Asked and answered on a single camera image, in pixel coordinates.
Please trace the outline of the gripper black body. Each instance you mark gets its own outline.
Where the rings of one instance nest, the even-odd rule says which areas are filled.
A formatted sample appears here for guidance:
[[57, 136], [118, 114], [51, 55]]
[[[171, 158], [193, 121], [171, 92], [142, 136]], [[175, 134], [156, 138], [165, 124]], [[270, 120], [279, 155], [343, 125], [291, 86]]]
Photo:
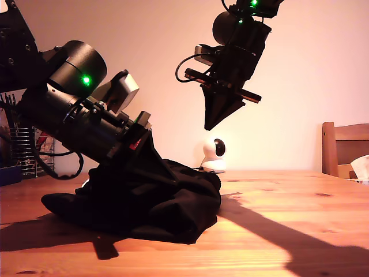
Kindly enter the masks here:
[[197, 45], [193, 57], [208, 65], [209, 69], [201, 73], [188, 68], [184, 76], [215, 91], [234, 93], [258, 103], [262, 97], [244, 90], [243, 86], [251, 79], [261, 55], [261, 48], [249, 51], [238, 46]]
[[142, 111], [132, 121], [123, 112], [108, 112], [98, 102], [75, 105], [61, 126], [61, 143], [92, 160], [109, 164], [123, 158], [126, 163], [150, 135], [150, 114]]

